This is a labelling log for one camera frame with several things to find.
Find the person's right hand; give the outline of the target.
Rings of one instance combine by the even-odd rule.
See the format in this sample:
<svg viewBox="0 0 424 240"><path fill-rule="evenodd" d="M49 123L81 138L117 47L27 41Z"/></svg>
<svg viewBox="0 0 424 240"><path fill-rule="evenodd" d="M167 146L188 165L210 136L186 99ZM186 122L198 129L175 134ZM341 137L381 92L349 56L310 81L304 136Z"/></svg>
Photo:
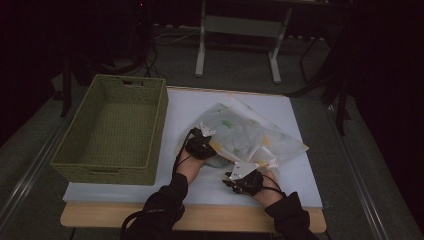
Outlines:
<svg viewBox="0 0 424 240"><path fill-rule="evenodd" d="M280 193L279 185L272 171L264 172L263 177L264 189L254 195L253 198L264 208L267 208L281 200L283 195Z"/></svg>

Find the black metal frame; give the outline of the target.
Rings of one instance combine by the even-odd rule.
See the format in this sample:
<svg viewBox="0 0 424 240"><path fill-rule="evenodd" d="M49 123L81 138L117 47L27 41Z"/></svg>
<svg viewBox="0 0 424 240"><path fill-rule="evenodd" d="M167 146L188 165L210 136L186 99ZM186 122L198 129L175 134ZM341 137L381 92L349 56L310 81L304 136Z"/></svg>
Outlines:
<svg viewBox="0 0 424 240"><path fill-rule="evenodd" d="M317 88L324 87L320 100L323 104L328 106L332 105L334 101L337 101L335 125L339 134L342 136L345 135L344 120L347 114L348 79L340 70L337 48L339 47L339 38L345 32L345 27L345 24L327 24L323 27L323 38L330 47L330 51L321 68L310 79L306 78L303 60L317 42L317 39L314 39L303 52L299 60L302 78L306 82L306 85L299 90L286 93L286 96L289 97L299 97Z"/></svg>

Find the leaf-print mesh laundry bag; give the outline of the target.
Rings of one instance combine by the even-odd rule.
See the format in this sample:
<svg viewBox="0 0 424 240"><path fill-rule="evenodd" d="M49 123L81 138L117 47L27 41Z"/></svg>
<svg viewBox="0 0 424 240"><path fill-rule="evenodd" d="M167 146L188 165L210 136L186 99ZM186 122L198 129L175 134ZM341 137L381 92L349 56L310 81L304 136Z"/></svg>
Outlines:
<svg viewBox="0 0 424 240"><path fill-rule="evenodd" d="M200 123L215 131L210 145L230 162L256 162L260 166L269 160L258 154L265 153L277 163L304 153L308 147L300 140L284 132L277 125L257 113L251 106L235 96L228 96L216 102L188 127Z"/></svg>

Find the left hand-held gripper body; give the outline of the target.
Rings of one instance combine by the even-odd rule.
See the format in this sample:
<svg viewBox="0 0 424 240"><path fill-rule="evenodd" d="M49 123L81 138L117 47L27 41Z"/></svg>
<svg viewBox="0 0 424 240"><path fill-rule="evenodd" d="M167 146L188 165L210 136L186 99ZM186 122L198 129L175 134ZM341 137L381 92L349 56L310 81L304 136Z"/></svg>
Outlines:
<svg viewBox="0 0 424 240"><path fill-rule="evenodd" d="M216 151L210 145L215 131L200 123L193 127L187 134L184 148L194 158L206 160L216 155Z"/></svg>

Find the person's left hand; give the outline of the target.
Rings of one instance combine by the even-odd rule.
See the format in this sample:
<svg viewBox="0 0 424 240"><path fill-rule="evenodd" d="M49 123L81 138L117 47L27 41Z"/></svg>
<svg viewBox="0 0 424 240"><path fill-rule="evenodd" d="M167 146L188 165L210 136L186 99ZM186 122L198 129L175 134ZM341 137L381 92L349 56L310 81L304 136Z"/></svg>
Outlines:
<svg viewBox="0 0 424 240"><path fill-rule="evenodd" d="M191 184L200 172L204 162L193 158L192 156L182 157L176 168L178 174L184 175L187 179L187 183Z"/></svg>

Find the black floor stand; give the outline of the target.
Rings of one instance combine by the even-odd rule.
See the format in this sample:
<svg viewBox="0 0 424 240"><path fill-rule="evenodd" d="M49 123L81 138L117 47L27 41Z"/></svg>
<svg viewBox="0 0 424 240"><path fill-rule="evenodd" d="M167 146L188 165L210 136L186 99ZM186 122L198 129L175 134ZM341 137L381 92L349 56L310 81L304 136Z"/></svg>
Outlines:
<svg viewBox="0 0 424 240"><path fill-rule="evenodd" d="M72 78L82 86L89 86L97 74L119 75L141 68L145 61L136 59L124 67L112 68L101 64L87 55L64 51L62 53L62 89L55 97L63 102L61 116L67 115L72 106Z"/></svg>

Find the green woven basket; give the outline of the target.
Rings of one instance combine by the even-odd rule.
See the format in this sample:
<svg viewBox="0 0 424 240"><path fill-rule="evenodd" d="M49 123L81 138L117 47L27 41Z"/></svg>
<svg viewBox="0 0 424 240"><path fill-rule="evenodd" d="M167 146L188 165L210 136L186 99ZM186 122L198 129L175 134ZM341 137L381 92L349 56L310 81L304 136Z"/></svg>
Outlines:
<svg viewBox="0 0 424 240"><path fill-rule="evenodd" d="M161 78L94 77L51 166L73 183L155 183L168 107Z"/></svg>

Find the aluminium floor rail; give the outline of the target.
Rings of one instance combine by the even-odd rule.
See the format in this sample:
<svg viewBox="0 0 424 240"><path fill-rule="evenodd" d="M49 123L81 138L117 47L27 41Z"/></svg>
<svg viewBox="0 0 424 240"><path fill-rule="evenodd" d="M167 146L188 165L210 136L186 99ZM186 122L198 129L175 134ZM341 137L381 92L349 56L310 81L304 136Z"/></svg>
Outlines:
<svg viewBox="0 0 424 240"><path fill-rule="evenodd" d="M65 131L74 118L74 113L68 113L61 117L59 125L49 135L48 139L37 153L29 169L19 179L11 195L7 198L5 204L0 208L0 218L9 218L25 201L25 198L31 191L33 185L43 168L48 165L56 152Z"/></svg>
<svg viewBox="0 0 424 240"><path fill-rule="evenodd" d="M348 143L338 131L338 128L335 123L336 110L332 105L329 105L324 106L324 111L328 120L330 121L330 125L336 135L336 139L342 149L353 187L360 202L362 212L364 213L367 219L374 240L388 240L387 231L382 224L381 218L375 206L375 202L367 189L367 186L364 182L364 178L360 172L356 160L354 159L354 156L348 146Z"/></svg>

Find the white table mat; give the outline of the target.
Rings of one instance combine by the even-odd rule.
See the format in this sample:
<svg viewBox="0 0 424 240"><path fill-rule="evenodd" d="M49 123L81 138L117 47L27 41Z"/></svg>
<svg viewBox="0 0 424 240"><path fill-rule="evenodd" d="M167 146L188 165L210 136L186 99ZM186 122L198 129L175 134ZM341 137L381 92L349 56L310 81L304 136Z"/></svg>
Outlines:
<svg viewBox="0 0 424 240"><path fill-rule="evenodd" d="M226 93L201 90L168 90L169 104L165 120L156 181L147 185L111 185L71 183L63 200L71 202L141 203L171 178L172 164L181 142L188 130L202 113L218 102L241 101L255 113L253 119L266 123L268 127L279 128L284 133L300 141L302 139L291 101L287 97ZM224 173L231 166L214 168L204 166L200 175L189 187L187 204L253 206L255 201L232 192L222 183ZM305 152L297 155L284 154L279 161L279 169L274 172L282 190L290 194L296 192L304 207L320 208L321 197Z"/></svg>

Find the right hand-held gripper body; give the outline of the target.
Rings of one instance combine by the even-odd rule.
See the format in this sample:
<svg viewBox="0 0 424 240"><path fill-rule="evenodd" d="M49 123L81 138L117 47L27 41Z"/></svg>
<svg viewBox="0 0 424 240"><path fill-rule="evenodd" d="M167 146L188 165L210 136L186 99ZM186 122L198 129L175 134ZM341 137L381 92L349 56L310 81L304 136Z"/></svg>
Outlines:
<svg viewBox="0 0 424 240"><path fill-rule="evenodd" d="M256 195L263 186L262 174L257 163L236 162L230 181L236 183L240 194Z"/></svg>

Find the white metal stand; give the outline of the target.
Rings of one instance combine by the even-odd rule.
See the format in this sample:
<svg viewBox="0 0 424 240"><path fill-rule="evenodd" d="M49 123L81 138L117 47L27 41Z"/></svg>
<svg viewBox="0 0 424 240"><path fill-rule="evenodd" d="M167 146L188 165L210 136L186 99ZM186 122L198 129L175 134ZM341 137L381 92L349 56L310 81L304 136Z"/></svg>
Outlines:
<svg viewBox="0 0 424 240"><path fill-rule="evenodd" d="M275 47L268 52L268 59L273 82L275 84L280 84L282 82L282 78L280 76L277 57L285 37L293 9L288 8L283 14L283 20L281 22L275 22L208 15L206 13L206 6L207 0L202 0L199 49L194 75L196 77L203 76L206 51L205 36L207 32L268 37L276 40Z"/></svg>

